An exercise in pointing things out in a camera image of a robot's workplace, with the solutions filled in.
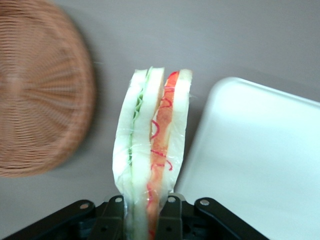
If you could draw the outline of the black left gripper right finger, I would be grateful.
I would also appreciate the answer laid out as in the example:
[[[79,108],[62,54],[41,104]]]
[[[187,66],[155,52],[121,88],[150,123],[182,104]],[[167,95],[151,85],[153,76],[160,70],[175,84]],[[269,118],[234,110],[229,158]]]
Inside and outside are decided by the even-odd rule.
[[[156,230],[157,240],[182,240],[182,203],[185,198],[179,193],[170,193],[160,212]]]

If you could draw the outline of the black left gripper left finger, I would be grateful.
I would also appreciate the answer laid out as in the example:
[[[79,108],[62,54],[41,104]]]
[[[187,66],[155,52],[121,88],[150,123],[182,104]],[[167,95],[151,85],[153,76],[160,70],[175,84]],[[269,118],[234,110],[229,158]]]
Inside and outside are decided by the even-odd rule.
[[[124,240],[124,198],[116,195],[102,203],[91,231],[92,240]]]

